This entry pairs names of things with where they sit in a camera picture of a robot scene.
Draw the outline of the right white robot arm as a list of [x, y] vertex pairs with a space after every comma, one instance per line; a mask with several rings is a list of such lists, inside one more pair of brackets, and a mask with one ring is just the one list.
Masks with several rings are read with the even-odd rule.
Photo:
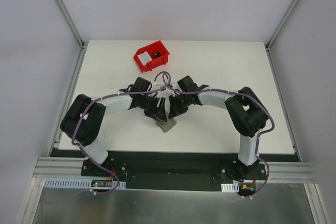
[[254, 164], [258, 162], [258, 134], [269, 119], [267, 110], [252, 89], [224, 91], [208, 85], [198, 86], [190, 76], [179, 80], [177, 85], [178, 89], [169, 96], [169, 118], [186, 113], [191, 105], [225, 109], [240, 135], [236, 173], [242, 179], [250, 178], [255, 173]]

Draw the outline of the grey leather card holder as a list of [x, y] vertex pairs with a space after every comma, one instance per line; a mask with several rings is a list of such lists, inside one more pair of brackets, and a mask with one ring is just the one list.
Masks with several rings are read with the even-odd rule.
[[171, 130], [177, 124], [174, 119], [169, 119], [167, 122], [155, 120], [155, 123], [164, 133]]

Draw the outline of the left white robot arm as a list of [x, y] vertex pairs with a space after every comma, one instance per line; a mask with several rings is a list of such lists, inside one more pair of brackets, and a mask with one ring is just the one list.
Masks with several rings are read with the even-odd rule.
[[159, 97], [159, 92], [166, 87], [162, 85], [154, 89], [150, 81], [138, 77], [134, 84], [120, 89], [116, 94], [95, 99], [80, 94], [62, 119], [60, 130], [94, 161], [94, 172], [106, 176], [110, 173], [111, 164], [106, 160], [108, 151], [98, 138], [103, 118], [112, 113], [141, 108], [145, 116], [166, 122], [165, 98]]

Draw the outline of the white card stack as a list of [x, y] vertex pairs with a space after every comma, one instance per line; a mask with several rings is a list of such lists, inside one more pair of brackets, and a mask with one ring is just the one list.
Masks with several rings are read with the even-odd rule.
[[138, 55], [138, 59], [143, 66], [152, 60], [151, 56], [147, 52], [143, 52]]

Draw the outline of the red plastic bin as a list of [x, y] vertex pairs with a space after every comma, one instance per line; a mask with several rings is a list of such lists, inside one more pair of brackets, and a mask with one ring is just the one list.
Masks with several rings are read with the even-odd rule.
[[[143, 52], [147, 52], [151, 56], [153, 53], [158, 52], [158, 51], [162, 54], [162, 56], [156, 59], [152, 59], [145, 66], [143, 66], [138, 59], [138, 55]], [[141, 72], [148, 72], [148, 71], [152, 71], [154, 68], [167, 64], [169, 60], [169, 55], [170, 55], [170, 52], [164, 46], [162, 41], [158, 40], [142, 48], [139, 48], [136, 51], [135, 55], [133, 56], [133, 59], [138, 65]]]

